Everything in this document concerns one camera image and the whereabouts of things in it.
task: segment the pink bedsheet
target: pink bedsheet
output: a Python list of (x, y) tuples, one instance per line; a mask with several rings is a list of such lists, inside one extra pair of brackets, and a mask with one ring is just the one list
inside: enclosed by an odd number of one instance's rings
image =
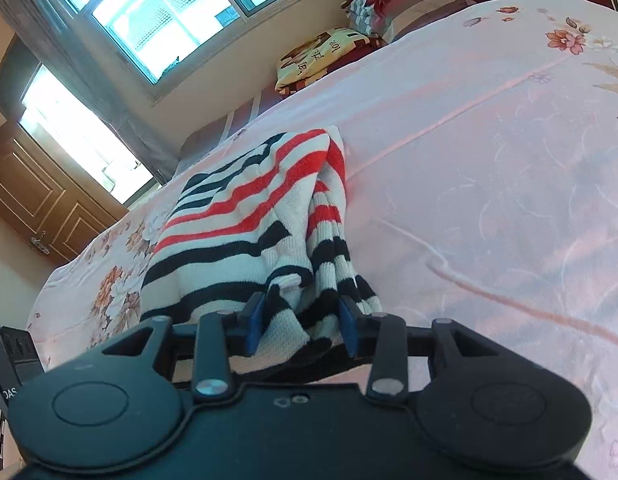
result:
[(578, 463), (618, 479), (618, 14), (583, 0), (473, 6), (267, 111), (52, 274), (28, 326), (44, 362), (137, 322), (191, 174), (331, 124), (353, 261), (384, 309), (454, 318), (577, 384), (594, 410)]

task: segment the striped pillowcase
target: striped pillowcase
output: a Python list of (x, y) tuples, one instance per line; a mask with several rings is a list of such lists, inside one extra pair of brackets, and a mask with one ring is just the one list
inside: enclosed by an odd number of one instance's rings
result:
[(351, 28), (368, 36), (380, 36), (387, 43), (450, 16), (469, 6), (468, 0), (391, 0), (384, 15), (375, 13), (366, 0), (353, 0), (345, 9)]
[(232, 110), (217, 121), (203, 126), (187, 137), (180, 149), (180, 163), (175, 175), (190, 168), (216, 146), (241, 130), (253, 119), (281, 101), (280, 94), (273, 85), (258, 92), (239, 108)]

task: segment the black device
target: black device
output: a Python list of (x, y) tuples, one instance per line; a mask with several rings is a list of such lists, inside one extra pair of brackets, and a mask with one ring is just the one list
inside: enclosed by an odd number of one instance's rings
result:
[(43, 373), (29, 332), (0, 326), (0, 410), (5, 417), (22, 384)]
[[(257, 294), (242, 312), (197, 325), (153, 317), (27, 383), (10, 406), (27, 464), (16, 478), (587, 478), (573, 464), (592, 420), (585, 396), (463, 325), (407, 327), (344, 298), (349, 367), (372, 362), (363, 394), (270, 382), (317, 376), (316, 363), (238, 380), (228, 357), (256, 351), (262, 310)], [(407, 356), (428, 358), (420, 392), (408, 391)], [(178, 390), (175, 363), (190, 357), (192, 381)]]

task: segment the metal screw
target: metal screw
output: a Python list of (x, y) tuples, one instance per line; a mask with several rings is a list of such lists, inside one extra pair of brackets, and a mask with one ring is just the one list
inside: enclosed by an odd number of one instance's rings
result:
[(205, 379), (196, 385), (196, 391), (205, 397), (216, 397), (229, 389), (229, 385), (220, 379)]
[(404, 389), (404, 384), (397, 379), (387, 377), (374, 381), (371, 389), (377, 394), (396, 396)]
[(294, 404), (306, 404), (309, 402), (309, 396), (305, 394), (298, 394), (291, 397), (291, 402)]

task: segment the red stripe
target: red stripe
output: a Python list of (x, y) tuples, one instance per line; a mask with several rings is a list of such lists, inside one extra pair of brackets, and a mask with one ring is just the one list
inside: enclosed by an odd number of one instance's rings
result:
[(334, 205), (319, 205), (313, 210), (313, 213), (309, 216), (309, 222), (307, 225), (307, 238), (311, 236), (314, 229), (320, 222), (340, 222), (340, 212)]
[(155, 248), (154, 254), (165, 247), (181, 242), (190, 242), (192, 240), (203, 240), (214, 236), (234, 235), (253, 231), (263, 217), (273, 209), (273, 207), (284, 197), (289, 190), (301, 179), (310, 174), (318, 173), (324, 163), (326, 152), (311, 152), (301, 158), (286, 172), (282, 185), (271, 192), (266, 202), (260, 203), (255, 211), (244, 218), (239, 224), (214, 231), (201, 233), (191, 233), (187, 235), (172, 235), (160, 240)]
[(306, 133), (293, 137), (288, 142), (280, 146), (280, 148), (276, 151), (276, 163), (269, 172), (265, 173), (264, 175), (260, 175), (256, 179), (251, 180), (250, 182), (247, 182), (242, 186), (236, 187), (231, 193), (231, 196), (224, 202), (214, 202), (205, 211), (202, 211), (200, 213), (191, 213), (188, 215), (182, 215), (172, 218), (164, 226), (164, 229), (168, 229), (169, 227), (173, 227), (174, 225), (182, 224), (184, 222), (201, 220), (203, 218), (208, 218), (209, 216), (227, 214), (234, 211), (242, 200), (248, 198), (249, 196), (262, 192), (269, 184), (271, 184), (271, 181), (279, 173), (280, 162), (282, 162), (282, 160), (294, 148), (296, 148), (303, 142), (311, 140), (314, 137), (317, 137), (324, 133), (324, 130), (310, 130)]
[(342, 152), (338, 145), (333, 142), (333, 139), (329, 143), (329, 151), (327, 152), (327, 164), (329, 164), (336, 173), (340, 176), (342, 181), (342, 189), (345, 190), (346, 196), (346, 180), (345, 180), (345, 159), (342, 156)]
[(329, 186), (327, 186), (323, 181), (316, 180), (315, 187), (313, 188), (314, 193), (324, 193), (329, 191)]

